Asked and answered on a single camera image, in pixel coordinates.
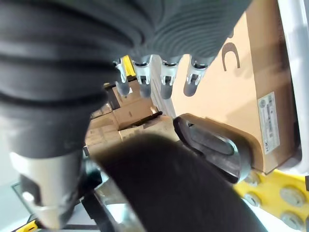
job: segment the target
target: yellow panel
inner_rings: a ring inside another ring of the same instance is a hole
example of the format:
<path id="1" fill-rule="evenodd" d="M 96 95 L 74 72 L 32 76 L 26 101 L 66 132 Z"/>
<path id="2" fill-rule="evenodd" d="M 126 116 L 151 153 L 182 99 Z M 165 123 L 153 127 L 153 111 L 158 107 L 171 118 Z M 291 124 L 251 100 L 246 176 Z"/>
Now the yellow panel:
<path id="1" fill-rule="evenodd" d="M 306 191 L 305 178 L 303 176 L 286 175 L 280 171 L 273 171 L 269 175 L 257 173 L 260 183 L 253 187 L 242 181 L 234 186 L 236 192 L 243 198 L 248 192 L 253 192 L 261 200 L 261 208 L 268 213 L 280 218 L 285 211 L 298 215 L 306 224 L 309 215 L 309 192 Z M 285 202 L 280 196 L 283 187 L 291 186 L 300 190 L 306 196 L 306 203 L 302 207 L 296 207 Z"/>
<path id="2" fill-rule="evenodd" d="M 38 226 L 35 224 L 35 220 L 29 222 L 23 227 L 19 228 L 16 232 L 34 232 L 36 231 Z"/>
<path id="3" fill-rule="evenodd" d="M 126 75 L 127 76 L 130 76 L 130 75 L 135 76 L 134 68 L 132 66 L 130 57 L 128 55 L 124 56 L 123 61 L 124 61 L 125 68 L 126 68 Z"/>

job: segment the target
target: silver metal part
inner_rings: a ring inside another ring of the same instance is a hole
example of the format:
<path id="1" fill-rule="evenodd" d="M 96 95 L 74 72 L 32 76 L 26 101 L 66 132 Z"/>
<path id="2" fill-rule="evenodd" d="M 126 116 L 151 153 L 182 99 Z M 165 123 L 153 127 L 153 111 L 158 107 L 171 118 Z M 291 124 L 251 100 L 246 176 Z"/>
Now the silver metal part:
<path id="1" fill-rule="evenodd" d="M 177 70 L 178 70 L 178 64 L 182 57 L 180 56 L 178 60 L 174 63 L 170 63 L 166 60 L 163 60 L 161 63 L 161 82 L 163 85 L 166 85 L 167 83 L 172 86 L 175 82 Z"/>
<path id="2" fill-rule="evenodd" d="M 190 56 L 189 67 L 187 71 L 187 84 L 194 83 L 196 86 L 200 83 L 201 79 L 204 77 L 207 64 L 197 63 L 192 56 Z"/>
<path id="3" fill-rule="evenodd" d="M 120 58 L 118 62 L 114 61 L 114 64 L 115 64 L 115 68 L 120 71 L 121 82 L 125 83 L 126 82 L 126 67 L 125 67 L 125 63 L 124 63 L 123 57 Z"/>
<path id="4" fill-rule="evenodd" d="M 253 186 L 256 187 L 261 183 L 260 177 L 258 176 L 258 174 L 251 172 L 246 179 L 244 179 L 244 181 Z"/>
<path id="5" fill-rule="evenodd" d="M 137 81 L 140 85 L 150 84 L 150 63 L 152 56 L 147 57 L 145 63 L 137 63 L 133 60 L 134 71 L 136 74 Z"/>
<path id="6" fill-rule="evenodd" d="M 23 189 L 22 196 L 44 226 L 59 229 L 70 219 L 78 198 L 82 150 L 60 157 L 31 159 L 10 153 L 14 168 L 38 186 L 38 196 Z"/>
<path id="7" fill-rule="evenodd" d="M 244 196 L 244 199 L 252 206 L 260 207 L 261 206 L 261 200 L 258 196 L 256 196 L 254 193 L 249 192 Z"/>
<path id="8" fill-rule="evenodd" d="M 306 202 L 305 195 L 294 187 L 280 189 L 280 196 L 285 202 L 296 207 L 302 207 Z"/>
<path id="9" fill-rule="evenodd" d="M 304 228 L 302 219 L 292 212 L 284 212 L 280 218 L 287 226 L 294 230 L 302 231 Z"/>
<path id="10" fill-rule="evenodd" d="M 118 232 L 146 232 L 144 226 L 115 182 L 101 170 L 102 184 L 96 188 L 100 201 Z"/>

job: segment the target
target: brown cardboard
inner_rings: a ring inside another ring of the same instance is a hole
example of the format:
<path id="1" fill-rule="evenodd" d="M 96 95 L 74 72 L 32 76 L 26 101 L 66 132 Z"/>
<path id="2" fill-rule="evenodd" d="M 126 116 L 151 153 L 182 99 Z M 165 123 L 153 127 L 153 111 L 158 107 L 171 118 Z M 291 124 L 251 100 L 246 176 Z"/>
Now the brown cardboard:
<path id="1" fill-rule="evenodd" d="M 98 109 L 97 111 L 93 112 L 91 114 L 91 118 L 96 118 L 96 117 L 99 117 L 99 116 L 102 116 L 102 115 L 105 115 L 105 114 L 108 114 L 112 111 L 112 108 L 111 106 L 106 103 L 104 104 L 104 106 L 102 106 L 100 109 Z"/>
<path id="2" fill-rule="evenodd" d="M 119 131 L 122 141 L 144 133 L 161 135 L 175 142 L 179 140 L 174 130 L 173 119 L 168 116 L 159 116 L 142 126 Z"/>
<path id="3" fill-rule="evenodd" d="M 191 113 L 235 127 L 256 138 L 253 167 L 269 173 L 293 154 L 292 88 L 276 0 L 254 0 L 227 38 L 192 97 L 183 94 L 189 56 L 173 87 L 176 115 Z M 275 95 L 280 145 L 266 154 L 258 100 Z"/>
<path id="4" fill-rule="evenodd" d="M 140 85 L 137 80 L 129 82 L 130 91 L 129 94 L 126 96 L 121 96 L 120 93 L 117 91 L 116 87 L 113 87 L 113 92 L 118 100 L 120 107 L 125 105 L 130 105 L 134 102 L 137 102 L 141 99 L 140 96 Z"/>
<path id="5" fill-rule="evenodd" d="M 119 129 L 117 120 L 114 116 L 113 113 L 109 113 L 100 117 L 97 117 L 95 119 L 92 119 L 90 121 L 89 127 L 88 129 L 95 129 L 95 128 L 99 128 L 99 127 L 103 127 L 103 126 L 109 126 L 112 129 L 114 129 L 115 131 L 117 131 Z"/>
<path id="6" fill-rule="evenodd" d="M 133 127 L 133 128 L 128 128 L 128 129 L 124 129 L 124 130 L 120 130 L 119 131 L 119 135 L 121 137 L 122 141 L 125 141 L 127 139 L 130 139 L 136 135 L 139 135 L 141 133 L 143 133 L 144 130 L 144 126 L 141 125 L 139 127 Z"/>
<path id="7" fill-rule="evenodd" d="M 141 99 L 130 105 L 114 110 L 119 129 L 125 129 L 133 123 L 153 114 L 153 102 L 151 99 Z"/>

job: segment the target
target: barcode label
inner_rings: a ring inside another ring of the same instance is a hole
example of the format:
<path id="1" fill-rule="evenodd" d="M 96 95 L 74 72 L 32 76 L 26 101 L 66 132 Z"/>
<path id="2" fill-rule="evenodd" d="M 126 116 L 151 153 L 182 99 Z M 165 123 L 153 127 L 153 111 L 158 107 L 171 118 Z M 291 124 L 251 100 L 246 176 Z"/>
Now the barcode label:
<path id="1" fill-rule="evenodd" d="M 271 92 L 258 100 L 261 132 L 265 154 L 280 145 L 275 93 Z"/>

